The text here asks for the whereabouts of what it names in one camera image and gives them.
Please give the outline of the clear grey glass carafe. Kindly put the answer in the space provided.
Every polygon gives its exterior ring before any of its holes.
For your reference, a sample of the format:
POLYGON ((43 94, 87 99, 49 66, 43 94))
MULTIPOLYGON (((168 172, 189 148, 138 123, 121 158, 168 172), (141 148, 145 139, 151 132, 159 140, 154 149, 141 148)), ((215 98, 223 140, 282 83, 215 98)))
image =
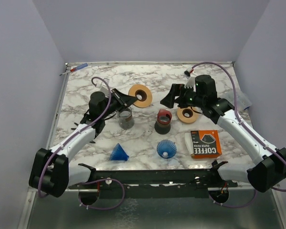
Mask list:
POLYGON ((130 107, 118 112, 118 123, 124 130, 131 129, 134 126, 132 109, 130 107))

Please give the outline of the blue cone dripper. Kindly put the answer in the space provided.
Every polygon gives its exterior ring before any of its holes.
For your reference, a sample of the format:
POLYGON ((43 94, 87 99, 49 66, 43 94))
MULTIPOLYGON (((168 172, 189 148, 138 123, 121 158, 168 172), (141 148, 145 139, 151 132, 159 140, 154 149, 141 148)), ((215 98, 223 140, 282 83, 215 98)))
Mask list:
POLYGON ((111 161, 127 161, 129 159, 129 156, 127 155, 127 153, 124 151, 124 149, 122 148, 122 146, 120 144, 117 144, 110 157, 109 160, 111 161))

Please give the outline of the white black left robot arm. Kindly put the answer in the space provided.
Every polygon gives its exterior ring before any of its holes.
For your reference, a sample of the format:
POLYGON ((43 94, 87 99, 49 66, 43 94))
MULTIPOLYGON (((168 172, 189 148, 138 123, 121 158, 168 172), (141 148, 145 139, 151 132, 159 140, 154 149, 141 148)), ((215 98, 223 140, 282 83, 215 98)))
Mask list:
POLYGON ((137 100, 136 96, 123 94, 117 89, 112 89, 108 96, 100 91, 92 93, 89 109, 77 128, 59 144, 37 151, 29 186, 54 197, 60 197, 66 188, 79 183, 85 188, 93 187, 95 169, 87 165, 70 166, 70 161, 102 132, 108 115, 126 110, 137 100))

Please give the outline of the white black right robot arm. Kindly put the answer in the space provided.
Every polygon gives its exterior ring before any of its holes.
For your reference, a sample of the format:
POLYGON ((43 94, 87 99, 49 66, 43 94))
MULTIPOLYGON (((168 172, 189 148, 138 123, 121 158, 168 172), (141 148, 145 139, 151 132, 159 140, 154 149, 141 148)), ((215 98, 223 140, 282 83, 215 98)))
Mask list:
POLYGON ((217 96, 214 79, 199 75, 194 85, 172 84, 160 103, 167 108, 198 107, 214 124, 229 133, 252 159, 250 164, 224 163, 209 175, 210 183, 219 187, 227 180, 251 184, 257 191, 266 192, 286 178, 286 148, 278 149, 262 138, 240 117, 236 108, 217 96))

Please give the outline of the blue ribbed dripper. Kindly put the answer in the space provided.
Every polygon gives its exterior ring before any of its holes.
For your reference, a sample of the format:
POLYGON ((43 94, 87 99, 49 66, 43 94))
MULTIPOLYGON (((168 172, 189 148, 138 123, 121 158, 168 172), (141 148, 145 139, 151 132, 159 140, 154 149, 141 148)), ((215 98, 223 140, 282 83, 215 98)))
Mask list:
POLYGON ((158 143, 156 151, 160 157, 170 159, 176 155, 177 147, 175 143, 170 140, 162 140, 158 143))

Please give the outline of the orange coffee filter box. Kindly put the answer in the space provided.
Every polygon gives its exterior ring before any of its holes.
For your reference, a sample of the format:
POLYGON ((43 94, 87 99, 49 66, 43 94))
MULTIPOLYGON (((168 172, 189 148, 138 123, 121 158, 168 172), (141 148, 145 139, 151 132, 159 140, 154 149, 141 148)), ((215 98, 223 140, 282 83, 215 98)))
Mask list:
POLYGON ((193 159, 212 159, 222 155, 217 130, 193 130, 185 133, 184 140, 193 159))

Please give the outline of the red and black carafe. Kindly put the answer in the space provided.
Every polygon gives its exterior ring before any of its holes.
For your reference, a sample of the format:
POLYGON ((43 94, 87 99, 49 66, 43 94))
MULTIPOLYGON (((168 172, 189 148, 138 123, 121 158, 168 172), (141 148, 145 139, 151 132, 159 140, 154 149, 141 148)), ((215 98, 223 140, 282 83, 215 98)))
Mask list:
POLYGON ((157 133, 165 135, 171 130, 172 114, 170 111, 160 109, 157 114, 157 120, 154 124, 154 129, 157 133))

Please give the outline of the red blue screwdriver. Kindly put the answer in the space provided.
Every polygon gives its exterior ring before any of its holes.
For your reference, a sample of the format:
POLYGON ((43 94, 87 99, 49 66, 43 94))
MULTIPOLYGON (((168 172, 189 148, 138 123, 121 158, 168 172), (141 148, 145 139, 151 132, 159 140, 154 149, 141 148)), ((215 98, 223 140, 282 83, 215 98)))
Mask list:
POLYGON ((72 68, 72 69, 66 71, 65 73, 60 74, 60 76, 66 75, 66 74, 69 74, 69 73, 76 72, 76 71, 81 70, 81 69, 83 69, 83 68, 85 68, 85 67, 87 67, 87 66, 88 66, 87 63, 83 63, 83 64, 81 64, 81 65, 78 65, 78 66, 76 66, 76 67, 74 67, 74 68, 72 68))

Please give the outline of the clear plastic parts box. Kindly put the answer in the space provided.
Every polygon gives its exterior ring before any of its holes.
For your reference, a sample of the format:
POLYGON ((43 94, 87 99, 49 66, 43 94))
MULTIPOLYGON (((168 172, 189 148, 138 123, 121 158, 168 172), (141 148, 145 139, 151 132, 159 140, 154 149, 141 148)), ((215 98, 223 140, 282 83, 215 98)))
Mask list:
POLYGON ((242 91, 236 92, 236 101, 238 111, 247 110, 252 105, 252 102, 242 91))

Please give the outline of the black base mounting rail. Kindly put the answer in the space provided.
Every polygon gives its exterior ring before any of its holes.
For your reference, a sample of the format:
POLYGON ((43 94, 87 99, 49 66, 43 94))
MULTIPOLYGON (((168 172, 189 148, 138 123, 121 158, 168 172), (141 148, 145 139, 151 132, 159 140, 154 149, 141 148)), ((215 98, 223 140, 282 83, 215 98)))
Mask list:
POLYGON ((224 181, 217 170, 97 170, 92 169, 89 182, 111 178, 123 184, 126 198, 208 198, 208 189, 237 187, 233 181, 224 181))

